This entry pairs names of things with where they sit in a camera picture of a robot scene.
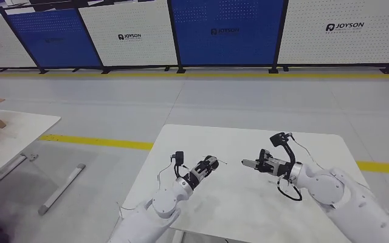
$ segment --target white table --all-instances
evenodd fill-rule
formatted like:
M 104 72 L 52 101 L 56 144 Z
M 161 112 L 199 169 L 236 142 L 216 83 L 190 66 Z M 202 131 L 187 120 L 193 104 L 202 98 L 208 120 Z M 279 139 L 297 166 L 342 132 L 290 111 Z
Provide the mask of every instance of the white table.
M 242 166 L 242 159 L 257 159 L 261 148 L 269 150 L 274 157 L 289 161 L 284 149 L 274 148 L 269 140 L 278 132 L 165 125 L 123 206 L 134 207 L 157 191 L 157 174 L 169 164 L 169 156 L 175 151 L 184 151 L 184 164 L 189 168 L 204 156 L 213 155 L 228 165 L 220 163 L 219 168 L 195 189 L 189 201 L 181 202 L 182 213 L 172 228 L 246 242 L 349 242 L 306 190 L 302 190 L 303 201 L 294 202 L 277 191 L 276 177 Z M 341 168 L 367 186 L 341 137 L 293 134 L 321 166 Z M 289 145 L 297 161 L 318 169 L 304 149 L 292 140 Z M 171 166 L 161 175 L 161 187 L 170 187 L 174 179 Z M 293 193 L 293 189 L 289 188 L 288 192 Z
M 15 157 L 61 120 L 61 117 L 15 111 L 1 111 L 0 120 L 7 126 L 0 129 L 0 174 Z
M 57 124 L 61 117 L 0 110 L 0 119 L 7 125 L 0 129 L 0 180 L 2 180 L 25 159 L 30 161 L 36 159 L 37 155 L 27 153 L 26 148 Z M 77 166 L 66 183 L 59 187 L 39 208 L 40 215 L 48 211 L 84 167 L 84 164 Z

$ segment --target pegboard panel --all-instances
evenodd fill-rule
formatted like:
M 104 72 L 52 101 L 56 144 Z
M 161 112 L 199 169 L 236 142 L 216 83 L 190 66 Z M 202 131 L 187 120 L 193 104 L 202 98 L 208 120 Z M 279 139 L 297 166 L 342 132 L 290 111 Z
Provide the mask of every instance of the pegboard panel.
M 289 0 L 278 63 L 389 63 L 388 10 L 387 0 Z
M 74 9 L 9 15 L 9 20 L 41 67 L 99 67 Z
M 0 67 L 36 67 L 29 54 L 1 15 Z
M 172 0 L 184 65 L 272 64 L 283 0 Z
M 164 0 L 80 9 L 105 66 L 177 65 Z

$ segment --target gray floor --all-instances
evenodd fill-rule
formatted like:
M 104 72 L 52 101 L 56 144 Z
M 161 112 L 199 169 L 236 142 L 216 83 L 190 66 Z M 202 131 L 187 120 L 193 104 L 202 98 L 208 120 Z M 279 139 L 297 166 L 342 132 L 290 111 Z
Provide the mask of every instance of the gray floor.
M 143 142 L 154 142 L 167 123 L 338 134 L 356 160 L 389 162 L 388 93 L 387 79 L 2 77 L 0 109 L 59 115 L 53 134 Z M 118 219 L 116 202 L 124 201 L 148 151 L 42 141 L 33 149 L 40 155 L 34 164 L 23 163 L 0 182 L 0 223 L 13 242 L 106 242 Z M 79 163 L 86 170 L 38 216 Z M 363 175 L 389 207 L 389 174 Z

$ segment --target white partition panel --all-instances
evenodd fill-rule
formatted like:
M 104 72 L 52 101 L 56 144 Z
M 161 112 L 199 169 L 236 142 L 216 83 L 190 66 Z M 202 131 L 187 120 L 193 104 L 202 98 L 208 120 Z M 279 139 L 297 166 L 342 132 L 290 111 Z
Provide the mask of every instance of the white partition panel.
M 105 66 L 177 64 L 167 2 L 80 9 Z
M 1 15 L 0 67 L 36 67 L 27 51 Z
M 389 0 L 289 0 L 280 64 L 389 63 Z

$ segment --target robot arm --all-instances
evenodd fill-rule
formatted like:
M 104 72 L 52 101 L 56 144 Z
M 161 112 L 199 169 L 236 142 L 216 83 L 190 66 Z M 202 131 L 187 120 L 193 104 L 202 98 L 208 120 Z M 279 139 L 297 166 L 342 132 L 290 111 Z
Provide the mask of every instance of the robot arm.
M 274 146 L 282 145 L 291 162 L 273 158 L 269 151 L 262 149 L 256 161 L 243 160 L 242 164 L 286 179 L 297 189 L 306 188 L 339 230 L 352 243 L 389 242 L 389 214 L 363 186 L 350 178 L 344 171 L 334 168 L 313 173 L 308 165 L 294 160 L 294 154 L 287 145 L 291 133 L 279 133 L 270 138 Z
M 174 167 L 176 170 L 176 167 L 183 164 L 184 153 L 176 152 L 171 158 L 176 159 Z M 216 157 L 207 156 L 184 177 L 179 176 L 177 172 L 173 186 L 169 189 L 160 189 L 152 199 L 138 204 L 122 221 L 108 243 L 156 242 L 180 215 L 181 210 L 177 203 L 188 200 L 200 182 L 218 166 Z

